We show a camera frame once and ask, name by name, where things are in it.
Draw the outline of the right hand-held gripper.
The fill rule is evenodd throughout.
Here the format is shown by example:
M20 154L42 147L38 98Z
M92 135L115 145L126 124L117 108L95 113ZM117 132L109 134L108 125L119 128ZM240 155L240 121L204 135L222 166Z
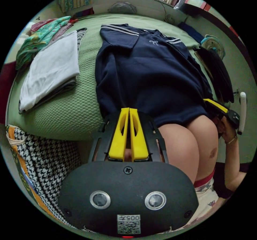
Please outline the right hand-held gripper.
M225 107L223 104L214 100L203 99L208 113L213 117L222 119L225 116L234 128L239 127L240 116L237 112Z

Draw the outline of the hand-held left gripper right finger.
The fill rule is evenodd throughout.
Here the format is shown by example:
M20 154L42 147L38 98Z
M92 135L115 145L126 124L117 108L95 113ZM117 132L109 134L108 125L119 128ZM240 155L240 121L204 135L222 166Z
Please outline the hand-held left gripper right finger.
M149 153L137 109L129 109L131 159L133 162L147 160Z

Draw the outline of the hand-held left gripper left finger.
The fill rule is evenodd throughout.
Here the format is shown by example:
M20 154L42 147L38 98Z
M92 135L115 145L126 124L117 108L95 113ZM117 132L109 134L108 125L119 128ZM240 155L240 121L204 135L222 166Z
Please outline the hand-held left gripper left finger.
M129 120L129 108L122 108L114 130L113 139L109 149L109 158L112 160L124 161L127 130Z

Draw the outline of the person's right hand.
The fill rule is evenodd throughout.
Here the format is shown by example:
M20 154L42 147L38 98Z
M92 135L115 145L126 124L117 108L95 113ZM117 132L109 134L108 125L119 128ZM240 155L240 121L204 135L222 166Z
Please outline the person's right hand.
M226 145L231 144L237 139L236 130L225 116L223 116L223 118L218 121L217 130Z

